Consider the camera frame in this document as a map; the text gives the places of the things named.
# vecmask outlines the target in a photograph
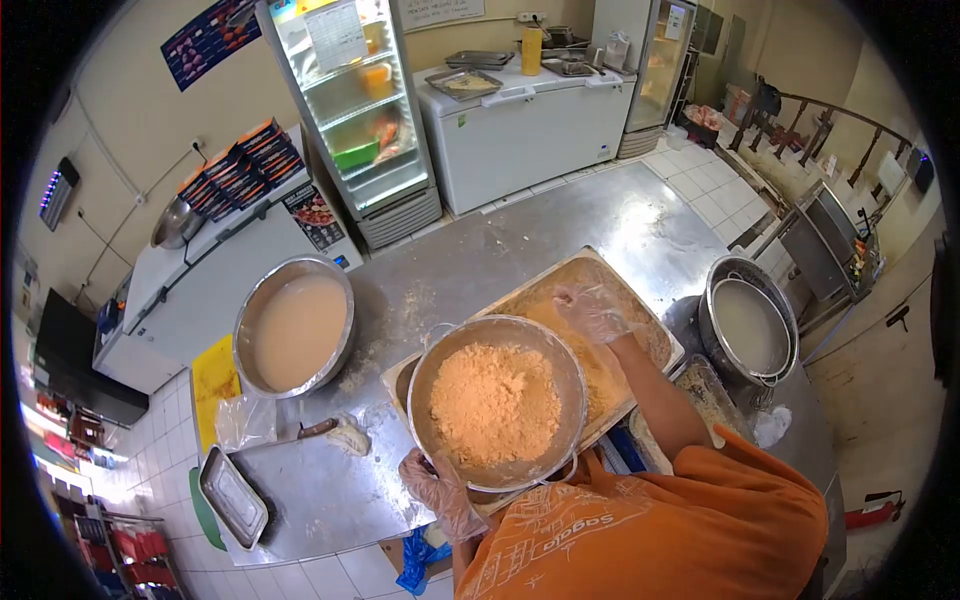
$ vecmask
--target gloved hand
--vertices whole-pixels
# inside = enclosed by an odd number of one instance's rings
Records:
[[[558,285],[553,305],[577,333],[597,345],[609,344],[632,329],[616,298],[602,285]]]
[[[397,468],[400,479],[410,495],[434,512],[451,544],[467,541],[490,529],[487,521],[473,510],[467,498],[467,487],[448,458],[435,457],[436,477],[421,461],[426,462],[423,452],[416,447],[410,450]]]

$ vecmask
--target red fire extinguisher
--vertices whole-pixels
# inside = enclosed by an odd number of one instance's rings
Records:
[[[897,502],[887,500],[883,504],[877,504],[875,506],[869,506],[859,511],[849,511],[846,513],[847,518],[847,531],[851,529],[860,529],[863,527],[870,527],[871,525],[877,525],[882,523],[888,518],[891,521],[896,521],[900,518],[900,511],[903,510],[903,505],[906,502],[903,500],[903,490],[897,490],[896,492],[878,492],[878,493],[868,493],[863,497],[864,502],[873,502],[874,500],[880,500],[888,496],[897,495]]]

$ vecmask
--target wooden railing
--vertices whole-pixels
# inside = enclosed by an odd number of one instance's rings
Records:
[[[744,131],[746,131],[753,124],[754,116],[756,113],[756,98],[757,98],[758,92],[760,91],[760,87],[763,84],[764,84],[763,78],[759,77],[756,83],[756,87],[754,88],[754,94],[750,98],[750,104],[747,105],[747,110],[743,115],[743,119],[740,121],[740,127],[736,131],[736,135],[733,136],[733,141],[729,146],[730,150],[733,150],[734,152],[736,152],[740,148],[740,142],[743,141]],[[823,107],[826,110],[821,116],[820,125],[817,127],[816,133],[810,136],[810,140],[807,142],[806,147],[804,148],[804,155],[800,159],[801,166],[806,166],[806,162],[810,159],[811,156],[813,156],[815,160],[817,158],[817,155],[820,154],[820,151],[824,147],[824,143],[827,141],[827,136],[829,135],[830,131],[833,128],[833,124],[830,121],[830,117],[833,116],[834,112],[840,112],[842,114],[849,115],[855,119],[859,119],[860,121],[867,123],[868,125],[874,126],[874,138],[871,140],[870,146],[867,148],[867,152],[865,152],[863,154],[863,157],[860,158],[860,164],[857,165],[856,170],[853,171],[853,174],[847,180],[847,183],[850,184],[850,187],[853,187],[856,181],[860,178],[860,174],[863,173],[863,167],[866,166],[867,160],[870,159],[870,153],[874,151],[874,146],[876,146],[876,141],[880,139],[880,136],[883,133],[892,135],[893,137],[895,137],[897,140],[900,141],[900,144],[897,148],[897,153],[895,154],[895,158],[900,158],[900,155],[903,154],[903,151],[911,146],[910,141],[907,138],[900,135],[899,133],[891,130],[890,128],[878,123],[877,121],[869,117],[865,117],[862,114],[853,112],[852,110],[848,110],[843,107],[832,105],[829,102],[814,100],[813,98],[807,98],[806,96],[800,96],[797,94],[787,94],[784,92],[779,92],[779,96],[781,98],[792,98],[794,100],[799,100],[800,109],[797,110],[797,115],[793,118],[793,123],[790,124],[790,129],[787,130],[786,134],[783,136],[783,140],[780,142],[780,146],[774,152],[774,156],[776,156],[777,159],[779,159],[783,155],[783,149],[786,148],[786,145],[790,142],[790,139],[793,136],[794,128],[797,127],[797,123],[800,121],[801,115],[804,114],[804,110],[806,110],[806,107],[809,105],[816,105],[818,107]],[[759,147],[759,144],[760,144],[760,139],[763,137],[762,125],[758,126],[758,128],[759,128],[759,132],[754,138],[754,142],[750,145],[750,149],[753,150],[754,152],[757,151],[757,148]],[[880,189],[881,188],[879,184],[874,188],[874,191],[873,191],[874,198],[876,198],[877,195],[879,195]]]

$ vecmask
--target tiled floor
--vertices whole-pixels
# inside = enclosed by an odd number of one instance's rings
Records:
[[[547,180],[472,212],[488,214],[540,192],[611,168],[642,161],[656,173],[728,245],[768,212],[763,200],[713,152],[687,143],[680,150],[659,140],[644,156],[611,160]],[[439,229],[458,217],[444,214],[436,223],[376,251],[373,258]],[[752,252],[776,222],[746,251]],[[775,278],[793,263],[779,241],[759,260]],[[228,555],[210,545],[195,517],[187,472],[198,465],[189,371],[181,372],[151,397],[150,410],[127,435],[119,435],[114,451],[130,457],[120,468],[85,472],[108,509],[161,516],[174,556],[197,600],[379,600],[411,599],[395,583],[396,571],[376,544],[322,558],[269,567],[234,567]],[[452,572],[438,575],[421,596],[426,600],[453,597]]]
[[[147,414],[116,436],[114,453],[129,457],[127,462],[114,470],[87,466],[84,475],[108,510],[163,517],[194,600],[412,600],[395,583],[396,570],[377,544],[259,568],[235,567],[226,552],[210,545],[187,479],[199,460],[188,377],[183,371],[157,390]],[[452,575],[448,570],[431,579],[421,598],[453,598]]]

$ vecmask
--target glass door refrigerator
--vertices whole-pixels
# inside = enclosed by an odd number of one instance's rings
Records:
[[[256,18],[368,246],[439,219],[396,0],[259,0]]]
[[[605,44],[610,31],[627,32],[631,48],[624,66],[637,71],[618,158],[641,155],[657,146],[683,72],[696,10],[695,4],[685,0],[652,0],[649,4],[597,0],[593,43]]]

